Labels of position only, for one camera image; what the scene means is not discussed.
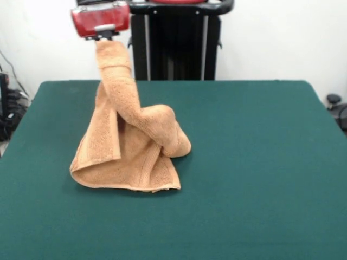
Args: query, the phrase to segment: floor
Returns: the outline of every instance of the floor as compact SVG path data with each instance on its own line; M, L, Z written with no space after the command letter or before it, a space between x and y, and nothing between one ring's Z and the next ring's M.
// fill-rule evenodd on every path
M4 154L8 144L8 142L0 142L0 155Z

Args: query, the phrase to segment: black knob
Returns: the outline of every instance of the black knob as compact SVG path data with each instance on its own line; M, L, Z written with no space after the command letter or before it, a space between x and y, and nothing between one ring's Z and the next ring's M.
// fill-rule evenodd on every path
M341 97L336 94L330 94L326 97L326 99L332 105L336 105L337 103L341 102Z

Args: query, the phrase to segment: towel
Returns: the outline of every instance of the towel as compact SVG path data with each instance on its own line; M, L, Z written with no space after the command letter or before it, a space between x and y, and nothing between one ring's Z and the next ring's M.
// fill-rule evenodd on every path
M117 41L96 42L101 75L95 109L70 166L90 188L156 192L180 189L171 159L191 150L169 106L141 108L131 62Z

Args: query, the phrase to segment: table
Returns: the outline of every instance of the table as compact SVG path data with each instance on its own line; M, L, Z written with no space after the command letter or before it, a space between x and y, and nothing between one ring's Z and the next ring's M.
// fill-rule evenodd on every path
M191 140L182 190L75 183L98 82L45 82L0 160L0 259L347 259L347 143L309 84L138 84Z

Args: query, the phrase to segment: cable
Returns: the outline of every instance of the cable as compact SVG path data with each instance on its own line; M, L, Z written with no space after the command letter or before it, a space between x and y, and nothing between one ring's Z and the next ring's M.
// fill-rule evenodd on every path
M15 80L17 81L19 87L23 90L23 92L27 95L28 95L28 92L25 90L25 88L23 87L23 85L20 83L20 81L18 80L17 78L17 75L16 75L16 72L15 72L15 68L14 66L12 65L12 63L6 58L6 56L3 54L3 52L0 50L0 55L2 56L2 58L4 58L4 60L8 63L8 65L10 65L11 69L12 69L12 73L13 73L13 76L15 78Z

